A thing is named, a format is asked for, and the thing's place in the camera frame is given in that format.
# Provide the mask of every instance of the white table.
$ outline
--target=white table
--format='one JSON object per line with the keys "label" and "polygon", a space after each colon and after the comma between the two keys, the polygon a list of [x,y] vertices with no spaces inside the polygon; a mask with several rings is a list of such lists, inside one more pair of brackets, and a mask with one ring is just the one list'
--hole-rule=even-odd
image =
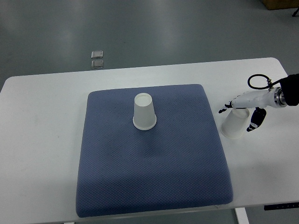
{"label": "white table", "polygon": [[[82,220],[75,199],[90,92],[201,84],[219,129],[228,112],[218,110],[250,91],[247,79],[256,73],[273,81],[286,76],[278,60],[262,58],[9,78],[0,93],[0,222]],[[266,110],[262,126],[242,138],[220,133],[234,190],[230,204],[135,215],[299,201],[299,108]]]}

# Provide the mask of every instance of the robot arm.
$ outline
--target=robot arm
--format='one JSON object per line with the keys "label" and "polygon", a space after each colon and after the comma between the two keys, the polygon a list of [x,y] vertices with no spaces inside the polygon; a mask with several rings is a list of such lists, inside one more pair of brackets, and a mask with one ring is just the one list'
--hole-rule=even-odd
{"label": "robot arm", "polygon": [[[225,104],[224,107],[219,110],[219,113],[226,111],[228,108],[242,109],[242,108],[256,108],[251,117],[250,126],[247,128],[247,131],[250,132],[258,128],[265,116],[266,106],[272,106],[274,108],[282,108],[287,105],[298,105],[299,103],[299,92],[297,87],[299,85],[299,74],[289,75],[286,78],[280,79],[275,83],[271,83],[271,80],[268,79],[268,86],[257,88],[253,87],[250,84],[250,79],[254,76],[263,76],[265,75],[253,75],[248,79],[248,85],[253,89],[258,89],[257,91],[250,91],[243,93],[242,95],[237,96],[229,103]],[[273,85],[280,83],[281,87],[273,88]]]}

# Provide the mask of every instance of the gray floor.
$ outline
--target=gray floor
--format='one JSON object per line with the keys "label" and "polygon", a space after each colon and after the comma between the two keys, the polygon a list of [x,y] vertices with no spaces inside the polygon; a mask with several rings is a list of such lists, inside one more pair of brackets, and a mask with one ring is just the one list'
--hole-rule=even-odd
{"label": "gray floor", "polygon": [[[275,57],[299,73],[294,11],[260,0],[0,0],[0,89],[11,76],[90,70],[97,49],[104,69]],[[144,222],[236,222],[232,210],[212,213]],[[299,223],[298,209],[247,213],[250,224]]]}

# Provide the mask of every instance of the paper cup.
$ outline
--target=paper cup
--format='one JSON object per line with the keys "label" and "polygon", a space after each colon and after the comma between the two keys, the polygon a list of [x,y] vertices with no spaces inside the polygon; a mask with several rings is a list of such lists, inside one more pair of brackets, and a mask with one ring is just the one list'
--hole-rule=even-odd
{"label": "paper cup", "polygon": [[154,127],[156,122],[157,118],[151,96],[147,93],[139,93],[134,99],[134,126],[145,131]]}
{"label": "paper cup", "polygon": [[233,108],[229,115],[225,118],[220,126],[222,134],[230,139],[238,139],[242,137],[246,129],[249,110]]}

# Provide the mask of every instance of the blue cushion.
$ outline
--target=blue cushion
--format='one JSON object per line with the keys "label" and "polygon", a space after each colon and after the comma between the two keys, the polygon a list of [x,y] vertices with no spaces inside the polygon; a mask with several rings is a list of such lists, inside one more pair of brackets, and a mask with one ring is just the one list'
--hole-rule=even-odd
{"label": "blue cushion", "polygon": [[[152,96],[157,124],[133,125],[134,97]],[[79,217],[226,204],[232,185],[201,85],[92,92],[78,171]]]}

